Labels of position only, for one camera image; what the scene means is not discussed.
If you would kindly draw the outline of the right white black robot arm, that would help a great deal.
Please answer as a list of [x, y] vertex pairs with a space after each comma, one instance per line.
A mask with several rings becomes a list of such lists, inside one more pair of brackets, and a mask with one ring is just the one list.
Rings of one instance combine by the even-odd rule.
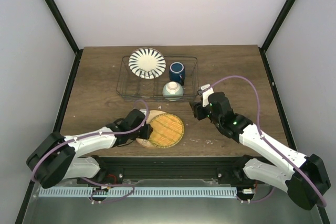
[[190, 102], [198, 120], [208, 118], [220, 134], [256, 151], [268, 160], [263, 163], [249, 158], [233, 170], [238, 183], [259, 180], [287, 193], [300, 208], [311, 210], [322, 205], [323, 196], [331, 187], [323, 160], [316, 154], [307, 156], [278, 142], [252, 120], [235, 113], [223, 92], [209, 92], [199, 102]]

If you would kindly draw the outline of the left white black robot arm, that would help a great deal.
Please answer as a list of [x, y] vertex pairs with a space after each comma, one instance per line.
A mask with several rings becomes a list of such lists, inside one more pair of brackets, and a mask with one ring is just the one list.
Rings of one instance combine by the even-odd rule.
[[32, 180], [42, 188], [51, 188], [65, 179], [81, 178], [94, 185], [105, 184], [108, 168], [98, 156], [89, 153], [124, 147], [138, 138], [149, 139], [153, 128], [147, 123], [150, 112], [133, 109], [125, 118], [89, 133], [63, 136], [50, 133], [30, 154], [26, 164]]

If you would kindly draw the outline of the mint green bowl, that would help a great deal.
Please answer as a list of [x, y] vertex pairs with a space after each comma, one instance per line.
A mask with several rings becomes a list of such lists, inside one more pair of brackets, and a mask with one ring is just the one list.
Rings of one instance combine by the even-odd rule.
[[168, 101], [177, 101], [184, 95], [184, 89], [178, 82], [170, 81], [164, 85], [162, 95]]

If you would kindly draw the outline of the blue striped white plate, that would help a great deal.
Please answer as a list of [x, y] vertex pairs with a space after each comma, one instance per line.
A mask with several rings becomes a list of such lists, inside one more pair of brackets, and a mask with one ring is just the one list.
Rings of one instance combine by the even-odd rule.
[[166, 60], [156, 49], [139, 48], [129, 57], [128, 67], [139, 78], [155, 79], [165, 72]]

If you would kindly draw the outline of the dark blue mug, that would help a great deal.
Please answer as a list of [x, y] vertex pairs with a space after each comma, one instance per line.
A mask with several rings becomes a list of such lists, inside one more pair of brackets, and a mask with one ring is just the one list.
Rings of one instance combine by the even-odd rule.
[[173, 62], [169, 68], [170, 81], [177, 82], [181, 86], [184, 86], [186, 78], [185, 67], [181, 62]]

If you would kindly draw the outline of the black wire dish rack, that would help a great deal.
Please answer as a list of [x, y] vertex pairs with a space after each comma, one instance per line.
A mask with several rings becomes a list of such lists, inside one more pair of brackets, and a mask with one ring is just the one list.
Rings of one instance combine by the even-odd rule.
[[155, 79], [142, 79], [132, 73], [128, 66], [129, 56], [124, 56], [121, 61], [116, 92], [124, 100], [135, 101], [165, 101], [162, 94], [163, 87], [169, 79], [169, 67], [174, 62], [181, 62], [185, 67], [186, 78], [184, 80], [184, 94], [178, 102], [188, 102], [197, 97], [198, 61], [194, 56], [166, 56], [166, 69], [164, 73]]

